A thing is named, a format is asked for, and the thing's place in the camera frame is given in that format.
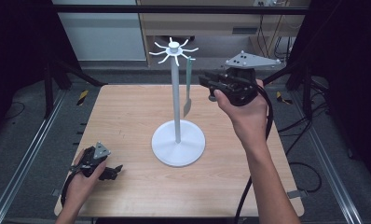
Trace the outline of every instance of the black curtain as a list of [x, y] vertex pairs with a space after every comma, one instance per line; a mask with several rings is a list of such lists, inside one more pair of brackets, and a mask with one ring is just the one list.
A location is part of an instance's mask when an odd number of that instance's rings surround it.
[[[325, 2], [312, 1], [310, 6], [324, 7]], [[326, 18], [328, 15], [305, 18], [291, 62], [302, 55]], [[371, 1], [340, 1], [306, 56], [312, 74], [328, 80], [329, 105], [350, 151], [371, 173]], [[299, 80], [303, 75], [295, 71], [292, 77]]]
[[[0, 122], [17, 90], [43, 80], [48, 62], [62, 60], [81, 70], [58, 14], [31, 10], [30, 4], [0, 1]], [[57, 72], [54, 78], [64, 79], [64, 71]]]

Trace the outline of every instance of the gray floor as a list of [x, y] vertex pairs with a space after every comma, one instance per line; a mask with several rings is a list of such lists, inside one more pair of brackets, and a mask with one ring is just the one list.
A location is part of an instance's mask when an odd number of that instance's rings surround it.
[[[162, 45], [165, 38], [158, 39]], [[199, 51], [190, 55], [197, 58], [194, 63], [193, 83], [198, 83], [197, 74], [203, 70], [223, 69], [224, 61], [241, 50], [253, 53], [253, 46], [247, 37], [198, 37], [190, 42], [189, 48], [199, 47]], [[85, 72], [100, 81], [108, 83], [171, 83], [168, 64], [133, 65], [134, 63], [119, 63], [118, 67], [102, 70], [101, 67], [86, 67]], [[260, 78], [274, 73], [280, 66], [266, 67], [257, 70]], [[12, 205], [6, 215], [7, 223], [52, 223], [55, 219], [53, 209], [57, 197], [51, 195], [54, 189], [62, 187], [79, 143], [89, 114], [99, 93], [98, 87], [93, 87], [77, 77], [70, 76], [73, 87], [65, 91], [62, 106], [57, 118], [50, 128], [43, 144], [34, 158], [28, 175], [25, 177]], [[283, 83], [286, 77], [276, 80], [266, 87], [273, 103], [275, 122], [278, 129], [297, 121], [299, 114], [295, 104], [288, 105], [276, 100], [276, 92], [280, 91], [284, 99], [296, 100], [300, 96], [298, 91], [288, 92]], [[184, 73], [181, 73], [181, 82], [185, 83]], [[76, 105], [80, 92], [89, 93], [83, 105]], [[56, 95], [61, 92], [55, 88]], [[44, 116], [44, 85], [43, 82], [19, 90], [14, 96], [14, 104], [7, 115], [12, 119], [3, 121], [0, 129], [0, 196], [5, 191], [7, 183], [18, 168], [28, 146], [34, 139]], [[314, 98], [315, 104], [323, 103], [321, 95]], [[345, 143], [337, 130], [337, 126], [324, 110], [316, 112], [312, 127], [320, 137], [330, 160], [333, 162], [340, 179], [348, 191], [352, 202], [364, 223], [371, 223], [371, 176], [361, 161], [351, 160], [347, 154]], [[296, 135], [304, 126], [299, 126], [286, 133], [281, 133], [281, 140], [285, 150], [292, 145]], [[332, 186], [327, 181], [328, 176], [315, 153], [314, 145], [308, 134], [301, 137], [288, 156], [289, 161], [304, 162], [314, 167], [322, 177], [322, 187], [308, 197], [303, 198], [305, 215], [301, 217], [303, 223], [348, 223]], [[291, 166], [295, 182], [302, 189], [313, 189], [318, 186], [318, 177], [310, 169]], [[255, 218], [249, 218], [244, 223], [256, 223]]]

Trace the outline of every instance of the metal bracket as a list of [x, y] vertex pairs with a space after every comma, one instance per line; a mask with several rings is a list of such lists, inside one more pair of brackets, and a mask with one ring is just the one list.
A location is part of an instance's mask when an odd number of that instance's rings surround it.
[[290, 192], [287, 192], [287, 196], [289, 199], [294, 199], [294, 198], [306, 198], [308, 197], [308, 193], [305, 190], [293, 190]]

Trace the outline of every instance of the wooden tabletop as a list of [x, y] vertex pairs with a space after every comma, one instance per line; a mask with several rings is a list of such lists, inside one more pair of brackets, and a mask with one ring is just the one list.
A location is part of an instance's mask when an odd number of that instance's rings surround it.
[[[185, 86], [180, 86], [180, 95], [180, 111], [183, 111]], [[159, 161], [151, 148], [155, 130], [173, 120], [172, 86], [103, 86], [75, 156], [81, 149], [100, 141], [112, 152], [107, 166], [123, 164], [124, 167], [116, 180], [98, 183], [79, 215], [234, 217], [250, 173], [244, 149], [229, 118], [217, 103], [208, 100], [208, 95], [208, 89], [191, 86], [192, 106], [185, 118], [204, 132], [205, 150], [191, 165], [173, 168]], [[296, 190], [275, 125], [268, 147], [285, 190]], [[297, 214], [303, 215], [301, 200], [295, 198], [291, 203]], [[61, 209], [61, 203], [57, 202], [55, 214]], [[240, 215], [258, 216], [253, 188]]]

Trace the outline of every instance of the metal rail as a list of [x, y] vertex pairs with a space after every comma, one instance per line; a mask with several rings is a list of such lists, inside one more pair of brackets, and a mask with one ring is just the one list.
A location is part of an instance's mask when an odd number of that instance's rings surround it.
[[23, 156], [22, 161], [19, 164], [16, 172], [12, 176], [10, 182], [7, 184], [5, 191], [0, 197], [0, 223], [5, 218], [5, 215], [9, 207], [11, 206], [15, 196], [17, 195], [23, 180], [28, 174], [34, 158], [41, 148], [41, 145], [43, 144], [43, 141], [46, 138], [53, 121], [57, 117], [58, 111], [62, 105], [65, 95], [66, 91], [60, 91], [59, 95], [57, 96], [56, 104], [52, 113], [47, 119], [43, 120], [43, 123], [37, 131], [37, 134], [34, 136], [34, 140], [32, 141], [31, 145], [29, 145], [29, 148], [25, 152], [25, 155]]
[[[294, 99], [296, 108], [301, 116], [304, 115], [302, 106], [301, 106], [301, 99], [299, 98], [299, 94], [295, 94], [293, 91], [290, 91], [292, 98]], [[331, 189], [334, 195], [337, 198], [337, 202], [339, 204], [340, 209], [342, 210], [343, 216], [350, 224], [362, 224], [363, 221], [355, 207], [348, 191], [346, 190], [345, 185], [343, 184], [342, 180], [337, 173], [337, 169], [335, 168], [334, 164], [331, 162], [328, 154], [326, 153], [323, 143], [319, 138], [319, 135], [316, 133], [316, 130], [313, 126], [310, 127], [309, 131], [309, 138], [311, 143], [313, 144], [313, 148], [316, 152], [317, 159], [320, 162], [320, 165], [323, 168], [324, 174], [327, 177], [328, 183], [331, 186]]]
[[232, 6], [118, 6], [118, 5], [29, 5], [29, 9], [53, 9], [73, 13], [179, 13], [179, 14], [257, 14], [308, 15], [328, 9], [308, 7], [232, 7]]

